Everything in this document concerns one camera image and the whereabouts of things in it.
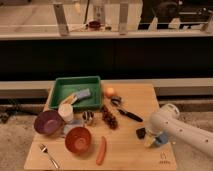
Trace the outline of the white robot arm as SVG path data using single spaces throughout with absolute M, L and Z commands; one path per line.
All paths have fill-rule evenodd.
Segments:
M 146 130 L 152 136 L 162 132 L 175 136 L 213 158 L 213 133 L 181 122 L 179 116 L 175 105 L 165 104 L 149 116 Z

